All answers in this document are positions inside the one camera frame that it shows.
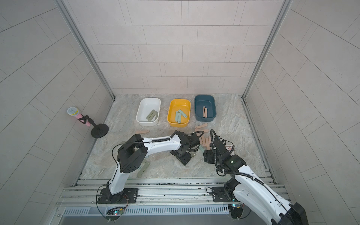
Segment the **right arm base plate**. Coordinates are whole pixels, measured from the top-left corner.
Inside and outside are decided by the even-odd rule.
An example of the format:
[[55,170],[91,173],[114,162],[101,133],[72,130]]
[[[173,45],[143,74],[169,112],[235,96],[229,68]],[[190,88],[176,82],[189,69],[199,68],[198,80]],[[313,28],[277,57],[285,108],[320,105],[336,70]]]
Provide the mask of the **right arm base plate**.
[[211,187],[210,189],[215,203],[235,202],[236,200],[233,192],[227,187]]

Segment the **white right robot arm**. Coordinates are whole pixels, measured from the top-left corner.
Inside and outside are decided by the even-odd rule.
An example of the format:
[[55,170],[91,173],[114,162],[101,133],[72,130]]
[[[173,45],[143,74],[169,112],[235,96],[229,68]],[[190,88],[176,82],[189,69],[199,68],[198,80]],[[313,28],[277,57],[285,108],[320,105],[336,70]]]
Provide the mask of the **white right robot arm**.
[[238,155],[232,155],[219,138],[211,141],[217,171],[232,178],[225,184],[231,200],[244,203],[267,225],[308,225],[305,209],[290,203],[265,184]]

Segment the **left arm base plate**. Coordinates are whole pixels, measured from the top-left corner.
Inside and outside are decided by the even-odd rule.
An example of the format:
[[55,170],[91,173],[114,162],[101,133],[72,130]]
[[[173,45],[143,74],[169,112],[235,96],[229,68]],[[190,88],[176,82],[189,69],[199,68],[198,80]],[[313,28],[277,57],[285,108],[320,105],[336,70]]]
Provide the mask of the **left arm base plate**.
[[125,188],[121,193],[112,195],[106,188],[101,189],[100,194],[97,194],[98,204],[120,204],[120,203],[136,203],[138,188]]

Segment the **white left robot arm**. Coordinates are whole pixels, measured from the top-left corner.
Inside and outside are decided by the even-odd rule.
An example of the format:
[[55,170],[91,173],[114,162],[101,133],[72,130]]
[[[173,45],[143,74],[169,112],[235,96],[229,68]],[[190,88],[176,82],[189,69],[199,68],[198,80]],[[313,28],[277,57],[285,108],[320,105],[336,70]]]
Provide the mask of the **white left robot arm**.
[[129,174],[140,167],[146,156],[170,151],[183,165],[186,165],[192,158],[191,153],[198,151],[199,138],[203,135],[203,131],[185,134],[178,130],[170,136],[158,138],[133,135],[118,149],[116,170],[113,178],[106,184],[107,197],[112,199],[115,195],[122,195]]

